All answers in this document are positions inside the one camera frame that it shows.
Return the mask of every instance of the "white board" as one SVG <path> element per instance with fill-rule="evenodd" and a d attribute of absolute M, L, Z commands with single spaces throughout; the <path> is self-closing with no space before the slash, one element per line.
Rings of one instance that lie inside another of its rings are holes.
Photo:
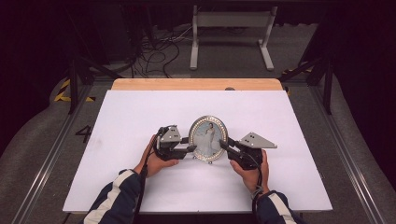
<path fill-rule="evenodd" d="M 222 120 L 238 140 L 254 132 L 277 144 L 267 149 L 269 188 L 296 211 L 332 210 L 303 133 L 284 91 L 108 91 L 70 192 L 65 212 L 87 212 L 120 170 L 134 168 L 160 127 L 182 137 L 201 116 Z M 251 199 L 224 153 L 213 164 L 193 160 L 164 169 L 146 183 L 141 213 L 246 213 Z"/>

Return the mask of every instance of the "dark jacket sleeve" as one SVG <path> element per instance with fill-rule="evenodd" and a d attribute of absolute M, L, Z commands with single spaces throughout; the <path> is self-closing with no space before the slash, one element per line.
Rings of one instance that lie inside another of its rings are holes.
<path fill-rule="evenodd" d="M 130 224 L 140 190 L 140 176 L 133 170 L 121 171 L 112 183 L 102 189 L 80 223 Z"/>
<path fill-rule="evenodd" d="M 289 208 L 288 198 L 274 190 L 262 195 L 257 201 L 257 216 L 262 224 L 305 224 Z"/>

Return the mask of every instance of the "gray carpet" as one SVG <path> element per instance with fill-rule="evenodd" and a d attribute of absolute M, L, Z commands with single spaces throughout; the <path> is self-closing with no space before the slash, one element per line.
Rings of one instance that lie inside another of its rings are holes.
<path fill-rule="evenodd" d="M 256 44 L 261 35 L 261 31 L 257 29 L 246 29 L 238 35 L 224 29 L 204 30 L 200 32 L 198 70 L 189 69 L 189 40 L 177 43 L 179 55 L 165 69 L 172 77 L 279 77 L 283 70 L 297 66 L 315 28 L 314 25 L 300 25 L 273 29 L 268 45 L 276 68 L 273 72 L 265 69 Z M 170 46 L 163 50 L 163 53 L 166 60 L 170 60 L 177 55 L 177 48 Z M 157 54 L 152 59 L 155 57 L 160 61 L 162 56 Z M 147 75 L 163 77 L 163 63 L 149 63 L 148 68 L 159 71 Z M 128 77 L 132 72 L 127 70 L 123 75 Z M 304 77 L 305 75 L 300 75 L 294 80 L 302 80 Z M 86 146 L 86 143 L 83 143 L 84 136 L 75 133 L 86 125 L 94 126 L 106 90 L 111 87 L 108 78 L 98 77 L 97 80 L 99 79 L 102 81 L 96 81 L 89 93 L 89 96 L 96 97 L 96 101 L 83 103 L 69 135 L 66 136 L 63 151 L 35 202 L 27 223 L 62 223 L 67 217 L 67 214 L 62 212 L 64 200 Z M 53 102 L 62 84 L 63 81 L 60 80 L 58 86 L 54 87 L 49 99 L 49 108 L 20 129 L 0 159 L 0 223 L 11 223 L 64 123 L 69 103 Z M 290 87 L 291 104 L 318 170 L 324 177 L 323 183 L 333 206 L 333 211 L 330 212 L 304 213 L 304 219 L 308 223 L 370 223 L 310 88 L 301 82 L 289 82 L 285 85 Z M 365 145 L 336 80 L 332 92 L 332 117 L 350 149 L 350 154 L 359 165 L 382 216 L 388 223 L 396 223 L 396 193 Z M 70 215 L 66 223 L 77 223 L 82 218 L 83 215 Z M 142 223 L 209 224 L 250 221 L 253 219 L 249 215 L 142 216 Z"/>

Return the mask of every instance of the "hand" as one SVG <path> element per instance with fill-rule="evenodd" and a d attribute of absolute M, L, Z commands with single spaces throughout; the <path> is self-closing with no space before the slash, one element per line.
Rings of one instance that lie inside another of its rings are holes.
<path fill-rule="evenodd" d="M 237 174 L 242 176 L 245 186 L 253 193 L 256 190 L 257 180 L 259 179 L 259 171 L 258 170 L 244 170 L 236 161 L 230 161 L 231 166 L 236 171 Z M 269 175 L 269 167 L 267 161 L 267 153 L 265 150 L 262 150 L 262 190 L 265 194 L 269 192 L 268 188 L 268 175 Z"/>
<path fill-rule="evenodd" d="M 178 160 L 163 161 L 158 158 L 157 155 L 155 155 L 155 153 L 153 152 L 154 149 L 151 147 L 151 144 L 154 140 L 155 135 L 152 135 L 151 140 L 149 141 L 145 151 L 143 152 L 142 159 L 140 160 L 139 164 L 137 164 L 137 166 L 134 168 L 134 171 L 140 174 L 142 172 L 143 165 L 145 164 L 146 155 L 152 152 L 152 154 L 148 156 L 148 175 L 146 177 L 157 174 L 161 171 L 162 168 L 178 164 Z"/>

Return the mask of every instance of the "circular metal frame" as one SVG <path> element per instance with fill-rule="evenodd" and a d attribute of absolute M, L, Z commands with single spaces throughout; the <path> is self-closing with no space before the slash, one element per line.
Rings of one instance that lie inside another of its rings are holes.
<path fill-rule="evenodd" d="M 213 129 L 208 133 L 210 124 L 212 124 Z M 220 139 L 227 142 L 228 133 L 224 123 L 216 117 L 200 117 L 190 128 L 189 144 L 190 146 L 197 146 L 193 154 L 198 160 L 211 163 L 218 159 L 224 152 L 219 144 Z"/>

